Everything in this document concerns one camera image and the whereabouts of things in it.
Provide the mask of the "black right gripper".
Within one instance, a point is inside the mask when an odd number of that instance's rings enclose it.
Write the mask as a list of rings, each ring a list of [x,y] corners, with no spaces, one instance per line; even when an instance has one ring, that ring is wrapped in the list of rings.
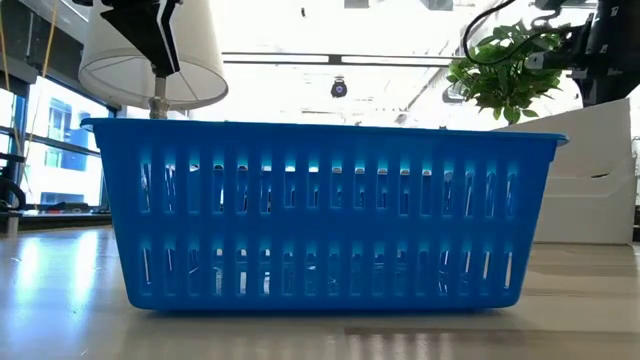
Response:
[[[626,98],[639,86],[639,0],[600,0],[587,41],[584,106]]]

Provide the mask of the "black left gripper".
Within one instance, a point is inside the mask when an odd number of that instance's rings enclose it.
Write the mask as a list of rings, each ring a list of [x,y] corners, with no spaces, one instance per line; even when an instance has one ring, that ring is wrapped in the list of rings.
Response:
[[[180,70],[172,31],[172,16],[182,0],[73,0],[95,7],[100,16],[124,36],[166,78]]]

